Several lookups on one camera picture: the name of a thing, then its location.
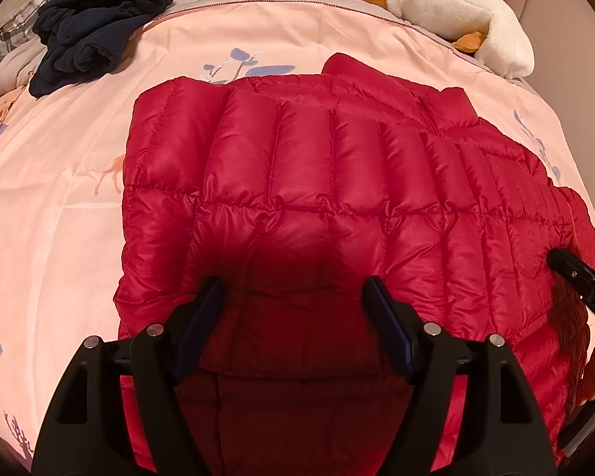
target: finger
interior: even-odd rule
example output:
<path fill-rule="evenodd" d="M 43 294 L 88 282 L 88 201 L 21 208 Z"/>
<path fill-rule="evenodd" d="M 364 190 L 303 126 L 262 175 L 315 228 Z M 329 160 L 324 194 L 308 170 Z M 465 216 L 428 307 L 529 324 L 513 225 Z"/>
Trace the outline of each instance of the finger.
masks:
<path fill-rule="evenodd" d="M 595 380 L 584 378 L 579 382 L 576 393 L 576 405 L 582 406 L 586 401 L 595 400 Z"/>

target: bed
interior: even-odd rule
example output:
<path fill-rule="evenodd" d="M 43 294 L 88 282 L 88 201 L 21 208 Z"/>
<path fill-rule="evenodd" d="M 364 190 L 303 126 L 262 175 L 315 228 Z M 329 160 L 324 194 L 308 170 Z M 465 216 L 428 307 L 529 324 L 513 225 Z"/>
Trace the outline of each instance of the bed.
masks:
<path fill-rule="evenodd" d="M 463 87 L 481 117 L 541 159 L 553 184 L 581 195 L 595 226 L 569 132 L 528 82 L 502 79 L 357 0 L 175 0 L 135 34 L 116 71 L 41 101 L 24 92 L 0 131 L 0 437 L 23 465 L 79 343 L 118 335 L 121 170 L 136 98 L 181 75 L 224 84 L 319 73 L 335 52 L 439 89 Z"/>

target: clamp jaw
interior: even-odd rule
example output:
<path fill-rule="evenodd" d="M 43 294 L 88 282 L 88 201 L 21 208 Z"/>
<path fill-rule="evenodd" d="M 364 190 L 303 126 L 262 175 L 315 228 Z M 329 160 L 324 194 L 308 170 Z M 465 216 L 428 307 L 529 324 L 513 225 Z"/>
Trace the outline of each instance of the clamp jaw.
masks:
<path fill-rule="evenodd" d="M 52 397 L 38 437 L 33 476 L 148 476 L 134 462 L 120 376 L 132 376 L 152 458 L 162 476 L 210 476 L 173 387 L 198 364 L 221 313 L 223 284 L 210 278 L 197 299 L 130 340 L 91 336 Z M 363 306 L 395 372 L 413 396 L 379 476 L 554 476 L 551 445 L 535 397 L 505 339 L 462 340 L 423 323 L 369 278 Z M 454 378 L 468 376 L 454 460 L 431 472 Z"/>

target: metal rivet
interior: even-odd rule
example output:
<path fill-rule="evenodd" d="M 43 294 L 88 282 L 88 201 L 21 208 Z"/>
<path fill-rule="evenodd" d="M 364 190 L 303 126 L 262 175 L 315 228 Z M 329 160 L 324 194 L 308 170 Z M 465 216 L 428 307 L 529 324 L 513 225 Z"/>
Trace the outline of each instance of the metal rivet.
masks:
<path fill-rule="evenodd" d="M 165 327 L 163 327 L 163 324 L 151 324 L 150 326 L 148 326 L 146 332 L 148 336 L 159 336 L 163 334 L 164 331 Z"/>
<path fill-rule="evenodd" d="M 437 323 L 428 322 L 425 324 L 425 326 L 423 326 L 423 331 L 425 331 L 430 336 L 438 336 L 441 334 L 442 329 Z"/>
<path fill-rule="evenodd" d="M 87 349 L 92 349 L 93 347 L 97 347 L 99 344 L 99 337 L 98 336 L 89 336 L 84 340 L 84 347 Z"/>
<path fill-rule="evenodd" d="M 505 339 L 497 333 L 494 333 L 489 336 L 489 342 L 491 343 L 491 345 L 495 345 L 496 347 L 502 347 L 503 345 L 505 345 Z"/>

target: deer print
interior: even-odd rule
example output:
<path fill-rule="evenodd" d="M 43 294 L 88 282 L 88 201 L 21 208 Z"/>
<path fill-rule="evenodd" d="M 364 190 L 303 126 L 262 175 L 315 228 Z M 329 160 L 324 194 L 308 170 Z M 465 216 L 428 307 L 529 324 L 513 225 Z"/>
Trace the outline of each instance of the deer print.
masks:
<path fill-rule="evenodd" d="M 105 172 L 102 172 L 102 176 L 97 185 L 95 186 L 95 196 L 99 195 L 99 188 L 102 185 L 103 179 L 105 179 L 106 175 L 108 175 L 109 173 L 112 173 L 112 181 L 115 184 L 115 191 L 118 192 L 118 194 L 121 194 L 121 189 L 119 188 L 117 178 L 119 177 L 121 170 L 124 168 L 124 159 L 125 154 L 122 154 L 119 157 L 115 157 L 114 161 L 112 162 L 112 166 L 108 168 Z"/>
<path fill-rule="evenodd" d="M 13 435 L 13 438 L 16 439 L 17 445 L 19 445 L 20 449 L 22 449 L 22 453 L 24 454 L 23 465 L 27 468 L 30 468 L 33 462 L 33 449 L 31 449 L 31 443 L 29 442 L 29 439 L 27 439 L 24 431 L 20 429 L 15 417 L 12 417 L 11 422 L 9 422 L 9 416 L 7 413 L 4 413 L 4 420 L 7 422 L 7 426 L 9 427 L 11 435 Z"/>

